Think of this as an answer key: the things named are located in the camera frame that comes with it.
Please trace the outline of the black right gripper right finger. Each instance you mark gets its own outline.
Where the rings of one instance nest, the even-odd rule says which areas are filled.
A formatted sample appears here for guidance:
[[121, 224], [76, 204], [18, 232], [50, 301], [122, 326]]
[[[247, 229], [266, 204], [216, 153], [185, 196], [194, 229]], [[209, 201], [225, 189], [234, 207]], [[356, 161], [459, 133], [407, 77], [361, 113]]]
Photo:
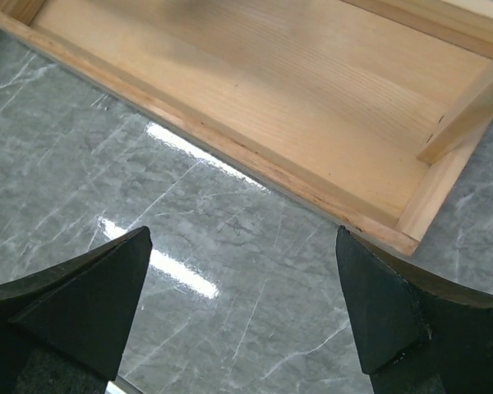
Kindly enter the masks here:
[[493, 295], [360, 242], [336, 261], [362, 372], [375, 393], [493, 393]]

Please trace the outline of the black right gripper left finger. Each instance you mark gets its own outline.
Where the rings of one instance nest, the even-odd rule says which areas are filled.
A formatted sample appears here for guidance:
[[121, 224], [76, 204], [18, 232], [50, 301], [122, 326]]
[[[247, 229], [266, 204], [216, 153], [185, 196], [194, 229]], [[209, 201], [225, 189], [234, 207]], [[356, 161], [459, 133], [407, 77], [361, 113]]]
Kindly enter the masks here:
[[0, 284], [0, 393], [103, 393], [147, 274], [148, 227]]

